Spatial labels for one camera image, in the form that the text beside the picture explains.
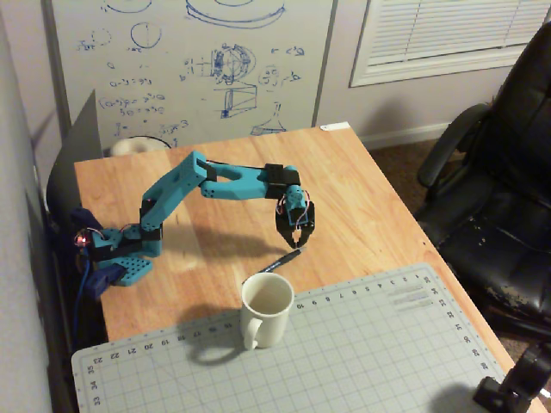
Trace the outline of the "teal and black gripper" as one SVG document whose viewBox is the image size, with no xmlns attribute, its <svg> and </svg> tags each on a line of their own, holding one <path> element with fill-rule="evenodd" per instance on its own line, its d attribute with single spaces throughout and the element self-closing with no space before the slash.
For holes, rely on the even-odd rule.
<svg viewBox="0 0 551 413">
<path fill-rule="evenodd" d="M 300 185 L 290 185 L 281 201 L 282 213 L 275 213 L 275 226 L 285 242 L 293 249 L 306 245 L 315 229 L 315 204 Z M 300 236 L 294 240 L 294 231 Z"/>
</svg>

